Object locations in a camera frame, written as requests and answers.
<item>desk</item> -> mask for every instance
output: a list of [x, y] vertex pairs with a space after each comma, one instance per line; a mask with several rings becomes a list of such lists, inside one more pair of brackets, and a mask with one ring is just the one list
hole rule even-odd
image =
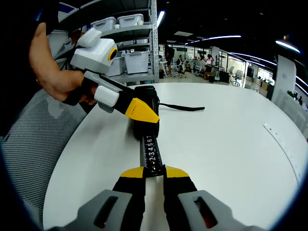
[[[163, 103], [205, 106], [199, 112], [160, 106], [157, 141], [163, 163], [188, 172], [197, 189], [207, 190], [231, 207], [240, 222], [270, 228], [298, 186], [284, 152], [262, 124], [275, 128], [303, 173], [308, 145], [297, 126], [252, 90], [204, 83], [153, 85]], [[237, 123], [232, 122], [234, 118], [238, 118]], [[45, 197], [44, 228], [74, 220], [81, 205], [104, 189], [112, 189], [121, 173], [139, 164], [140, 144], [132, 136], [130, 119], [95, 106], [71, 137], [52, 173]], [[156, 191], [147, 186], [147, 196], [148, 190], [152, 194]], [[162, 206], [162, 198], [155, 199], [155, 204]], [[166, 224], [161, 222], [163, 213], [151, 209], [146, 205], [144, 220], [153, 226]]]
[[166, 73], [166, 67], [164, 64], [166, 64], [167, 61], [159, 61], [159, 64], [162, 66], [163, 70], [164, 70], [164, 73], [165, 73], [165, 76], [167, 77], [167, 73]]

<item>black ceiling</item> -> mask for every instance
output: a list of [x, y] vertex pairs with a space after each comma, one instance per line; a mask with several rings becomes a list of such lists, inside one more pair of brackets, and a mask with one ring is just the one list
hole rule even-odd
[[[199, 40], [197, 37], [241, 35], [241, 38], [205, 40], [187, 46], [217, 46], [228, 52], [249, 54], [274, 63], [275, 57], [280, 54], [291, 60], [306, 63], [303, 54], [307, 51], [307, 45], [303, 34], [307, 29], [308, 12], [304, 11], [305, 7], [293, 2], [277, 2], [273, 5], [269, 2], [189, 0], [180, 3], [178, 0], [157, 0], [157, 14], [165, 11], [158, 28], [159, 42], [173, 40], [177, 41], [176, 44], [184, 44], [189, 42], [188, 39]], [[177, 31], [193, 35], [174, 35]], [[285, 42], [293, 44], [302, 54], [275, 43], [276, 40], [283, 40], [284, 36]], [[307, 68], [298, 62], [295, 64], [298, 75], [307, 81]]]

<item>person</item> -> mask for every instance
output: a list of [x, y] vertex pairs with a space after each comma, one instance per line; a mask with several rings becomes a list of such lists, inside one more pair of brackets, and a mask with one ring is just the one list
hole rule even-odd
[[301, 105], [301, 106], [303, 105], [302, 96], [299, 97], [298, 102], [299, 102], [299, 105]]
[[173, 59], [174, 56], [174, 49], [169, 47], [168, 44], [163, 44], [165, 46], [165, 58], [167, 61], [167, 66], [169, 70], [169, 75], [171, 75], [171, 60]]
[[213, 59], [212, 55], [208, 54], [205, 62], [206, 62], [206, 64], [213, 65], [214, 59]]
[[199, 54], [199, 56], [200, 56], [200, 61], [202, 61], [202, 60], [204, 60], [204, 55], [202, 55], [201, 53]]
[[[177, 60], [177, 65], [180, 65], [182, 62], [183, 62], [182, 55], [180, 55], [178, 60]], [[180, 65], [180, 68], [179, 68], [178, 72], [181, 73], [182, 70], [183, 70], [182, 65]]]
[[[16, 30], [8, 28], [10, 49], [6, 54], [7, 77], [1, 78], [2, 121], [0, 136], [5, 137], [20, 112], [40, 89], [58, 101], [64, 101], [72, 90], [81, 86], [84, 79], [81, 71], [61, 71], [53, 60], [47, 35], [58, 24], [59, 2], [40, 1], [34, 6], [18, 2], [12, 16], [12, 23], [19, 24]], [[94, 100], [83, 95], [81, 102], [94, 104]]]
[[179, 56], [178, 60], [177, 60], [177, 65], [179, 65], [180, 63], [182, 63], [183, 60], [182, 60], [182, 55]]

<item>floor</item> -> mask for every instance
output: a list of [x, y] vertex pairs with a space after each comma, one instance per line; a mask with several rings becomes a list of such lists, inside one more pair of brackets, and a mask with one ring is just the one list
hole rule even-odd
[[[196, 76], [195, 74], [191, 73], [191, 72], [185, 72], [185, 76], [186, 77], [180, 77], [180, 76], [173, 76], [175, 75], [177, 72], [174, 71], [172, 72], [171, 76], [166, 77], [164, 75], [163, 79], [159, 79], [160, 83], [210, 83], [208, 80], [204, 80], [203, 77], [201, 75]], [[210, 84], [220, 84], [220, 85], [230, 85], [233, 86], [231, 83], [225, 83], [225, 82], [214, 82], [214, 83], [210, 83]], [[261, 88], [258, 84], [249, 81], [248, 79], [242, 79], [240, 80], [240, 86], [239, 87], [244, 87], [247, 89], [251, 89], [254, 90], [258, 93], [260, 93], [261, 95], [263, 95], [264, 97], [266, 97], [267, 95], [267, 91], [264, 90], [263, 88]]]

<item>ceiling light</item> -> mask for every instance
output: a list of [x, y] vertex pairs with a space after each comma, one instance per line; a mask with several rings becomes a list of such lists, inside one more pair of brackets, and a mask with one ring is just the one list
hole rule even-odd
[[182, 31], [178, 31], [177, 33], [175, 33], [174, 35], [180, 35], [180, 36], [190, 36], [193, 35], [192, 33], [188, 33], [188, 32], [182, 32]]
[[286, 44], [286, 43], [280, 42], [280, 41], [276, 41], [276, 43], [279, 44], [279, 45], [281, 45], [281, 46], [284, 46], [284, 47], [286, 47], [286, 48], [289, 48], [289, 49], [291, 49], [291, 50], [294, 50], [294, 51], [296, 51], [297, 53], [300, 53], [300, 51], [299, 51], [298, 49], [296, 49], [295, 47], [292, 47], [292, 46], [289, 45], [289, 44]]
[[295, 62], [298, 62], [298, 63], [301, 64], [302, 66], [305, 66], [305, 65], [303, 65], [300, 61], [298, 61], [298, 60], [296, 60], [296, 59], [294, 59], [294, 61], [295, 61]]
[[260, 64], [260, 63], [257, 63], [257, 62], [253, 62], [253, 61], [250, 61], [250, 60], [247, 60], [248, 63], [254, 63], [254, 64], [257, 64], [257, 65], [260, 65], [260, 66], [265, 66], [263, 64]]
[[159, 27], [160, 22], [162, 21], [163, 17], [164, 17], [165, 12], [161, 11], [159, 13], [158, 19], [157, 19], [157, 27]]
[[259, 59], [259, 60], [262, 60], [262, 61], [264, 61], [264, 62], [268, 62], [268, 63], [270, 63], [270, 64], [273, 64], [273, 65], [277, 66], [277, 64], [275, 64], [275, 63], [273, 63], [273, 62], [271, 62], [271, 61], [268, 61], [268, 60], [265, 60], [265, 59], [261, 59], [261, 58], [258, 58], [258, 57], [252, 56], [252, 55], [241, 54], [241, 53], [235, 53], [235, 52], [230, 52], [230, 54], [238, 54], [238, 55], [243, 55], [243, 56], [247, 56], [247, 57]]
[[308, 95], [308, 92], [306, 92], [301, 86], [299, 86], [298, 83], [295, 83], [295, 85], [297, 85], [304, 93], [306, 93]]
[[206, 38], [206, 39], [203, 39], [202, 41], [204, 41], [204, 40], [210, 40], [210, 39], [240, 38], [240, 37], [241, 37], [240, 35], [218, 36], [218, 37]]
[[302, 80], [300, 77], [296, 76], [296, 78], [298, 78], [303, 84], [305, 84], [308, 87], [308, 84], [306, 82], [304, 82], [304, 80]]

